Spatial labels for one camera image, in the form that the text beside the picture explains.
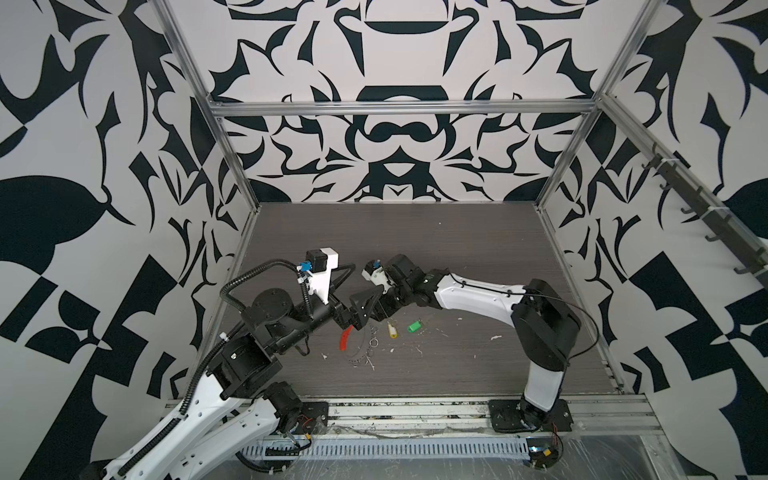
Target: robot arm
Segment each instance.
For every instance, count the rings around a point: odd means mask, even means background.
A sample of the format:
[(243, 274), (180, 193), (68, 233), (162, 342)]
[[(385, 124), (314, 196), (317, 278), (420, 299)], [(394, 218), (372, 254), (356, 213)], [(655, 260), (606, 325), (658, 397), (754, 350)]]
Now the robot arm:
[(361, 309), (362, 320), (381, 321), (403, 306), (416, 303), (439, 310), (473, 312), (516, 328), (531, 360), (520, 402), (519, 431), (538, 429), (548, 421), (581, 321), (545, 281), (532, 280), (526, 286), (498, 285), (469, 280), (447, 270), (423, 273), (405, 255), (395, 256), (386, 265), (378, 260), (368, 262), (362, 275), (376, 285), (361, 293), (361, 298), (351, 298), (354, 306), (368, 307), (369, 311)]
[[(277, 288), (260, 293), (251, 306), (229, 295), (273, 266), (296, 274), (303, 302), (293, 305), (288, 292)], [(531, 366), (515, 420), (503, 432), (530, 432), (548, 421), (581, 322), (546, 282), (497, 285), (447, 270), (423, 273), (408, 257), (398, 255), (384, 266), (378, 261), (366, 265), (363, 276), (374, 287), (352, 295), (347, 308), (334, 293), (354, 269), (352, 263), (339, 265), (331, 249), (310, 250), (299, 265), (271, 260), (230, 281), (221, 296), (240, 311), (242, 322), (222, 334), (222, 341), (197, 367), (184, 400), (132, 449), (110, 461), (92, 462), (81, 479), (199, 479), (271, 433), (290, 436), (302, 402), (287, 383), (265, 388), (282, 368), (276, 355), (297, 347), (330, 320), (343, 329), (362, 329), (369, 319), (382, 321), (411, 303), (466, 310), (515, 327)], [(333, 278), (333, 272), (341, 274)], [(241, 327), (246, 332), (237, 336)], [(217, 426), (244, 399), (255, 400), (232, 422)], [(296, 452), (309, 445), (297, 445)]]

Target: black and white patterned wall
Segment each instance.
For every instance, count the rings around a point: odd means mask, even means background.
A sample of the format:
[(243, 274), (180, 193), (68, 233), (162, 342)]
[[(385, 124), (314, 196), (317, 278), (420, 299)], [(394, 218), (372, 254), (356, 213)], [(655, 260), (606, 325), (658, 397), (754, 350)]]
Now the black and white patterned wall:
[[(215, 101), (590, 98), (641, 0), (172, 0)], [(230, 118), (260, 201), (534, 200), (576, 114)]]
[(535, 200), (578, 114), (228, 118), (260, 201)]
[(171, 4), (214, 100), (364, 101), (589, 96), (642, 1)]
[[(767, 25), (760, 0), (670, 0), (616, 90), (762, 237)], [(688, 473), (768, 475), (768, 292), (646, 162), (601, 117), (546, 207), (557, 241)]]
[(184, 391), (248, 207), (144, 0), (0, 37), (0, 477), (76, 478)]

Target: dark wooden table surface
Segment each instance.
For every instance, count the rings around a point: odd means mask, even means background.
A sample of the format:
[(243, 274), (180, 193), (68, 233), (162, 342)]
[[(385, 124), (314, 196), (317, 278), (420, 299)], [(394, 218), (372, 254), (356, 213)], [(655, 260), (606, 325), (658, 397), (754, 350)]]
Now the dark wooden table surface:
[[(368, 260), (387, 261), (397, 253), (424, 271), (448, 267), (474, 280), (526, 284), (540, 278), (572, 299), (530, 204), (265, 204), (241, 270), (272, 258), (298, 263), (307, 250), (322, 247), (338, 252), (340, 263), (358, 266), (337, 292), (345, 303), (349, 295), (370, 286), (359, 273)], [(233, 294), (250, 305), (260, 291), (273, 286), (287, 290), (294, 302), (300, 300), (296, 277), (285, 269), (271, 269)], [(283, 371), (275, 380), (291, 382), (301, 396), (522, 393), (529, 361), (514, 328), (468, 312), (415, 305), (393, 319), (396, 339), (389, 337), (386, 323), (371, 322), (378, 326), (379, 345), (370, 363), (349, 363), (339, 351), (341, 329), (331, 322), (310, 337), (309, 356), (291, 350), (280, 357)], [(424, 326), (408, 333), (408, 325), (418, 319)], [(237, 320), (237, 311), (229, 308), (222, 329)], [(362, 333), (353, 331), (348, 349), (356, 349), (361, 339)], [(574, 351), (590, 344), (582, 328)], [(594, 392), (613, 389), (593, 350), (573, 360), (563, 393)]]

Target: mounting plate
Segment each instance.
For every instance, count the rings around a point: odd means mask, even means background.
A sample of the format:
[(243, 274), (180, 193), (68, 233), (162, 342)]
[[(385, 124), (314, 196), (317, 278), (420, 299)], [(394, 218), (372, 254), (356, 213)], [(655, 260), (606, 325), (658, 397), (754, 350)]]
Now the mounting plate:
[[(488, 413), (491, 415), (491, 426), (498, 433), (523, 433), (533, 432), (522, 421), (521, 412), (518, 410), (520, 400), (489, 400)], [(552, 431), (552, 424), (558, 428), (558, 432), (570, 432), (573, 418), (568, 404), (563, 399), (558, 399), (549, 412), (547, 423), (540, 430)]]

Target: red plastic piece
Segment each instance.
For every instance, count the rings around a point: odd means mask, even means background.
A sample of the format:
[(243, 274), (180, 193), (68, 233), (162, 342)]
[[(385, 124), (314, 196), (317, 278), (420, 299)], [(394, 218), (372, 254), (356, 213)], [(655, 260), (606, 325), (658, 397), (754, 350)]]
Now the red plastic piece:
[(339, 350), (341, 350), (342, 352), (346, 350), (346, 339), (349, 338), (349, 332), (351, 331), (352, 331), (352, 326), (350, 325), (346, 327), (346, 330), (344, 330), (341, 333), (341, 340), (339, 341)]

